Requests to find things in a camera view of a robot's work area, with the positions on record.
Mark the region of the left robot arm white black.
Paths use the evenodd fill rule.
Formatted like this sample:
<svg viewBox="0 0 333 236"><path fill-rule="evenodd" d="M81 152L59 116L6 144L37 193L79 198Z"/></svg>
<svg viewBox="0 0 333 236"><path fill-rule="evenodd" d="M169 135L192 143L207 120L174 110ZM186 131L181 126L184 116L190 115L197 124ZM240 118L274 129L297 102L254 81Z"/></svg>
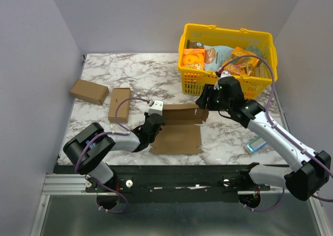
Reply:
<svg viewBox="0 0 333 236"><path fill-rule="evenodd" d="M129 132L106 132L93 122L63 146L63 152L80 175L89 175L105 192L115 187L115 173L103 162L111 151L140 152L155 141L164 119L159 114L146 115L145 122Z"/></svg>

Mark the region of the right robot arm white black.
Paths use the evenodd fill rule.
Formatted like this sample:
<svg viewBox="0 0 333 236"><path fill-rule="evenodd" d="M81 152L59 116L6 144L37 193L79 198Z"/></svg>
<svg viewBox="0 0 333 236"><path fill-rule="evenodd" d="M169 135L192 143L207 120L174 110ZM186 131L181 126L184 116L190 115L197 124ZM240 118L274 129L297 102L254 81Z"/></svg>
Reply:
<svg viewBox="0 0 333 236"><path fill-rule="evenodd" d="M245 99L234 77L221 77L216 84L205 84L196 104L209 111L226 111L231 120L260 136L288 164L285 168L253 164L239 177L243 189L251 190L257 184L273 185L306 201L328 182L330 155L301 143L276 123L261 104Z"/></svg>

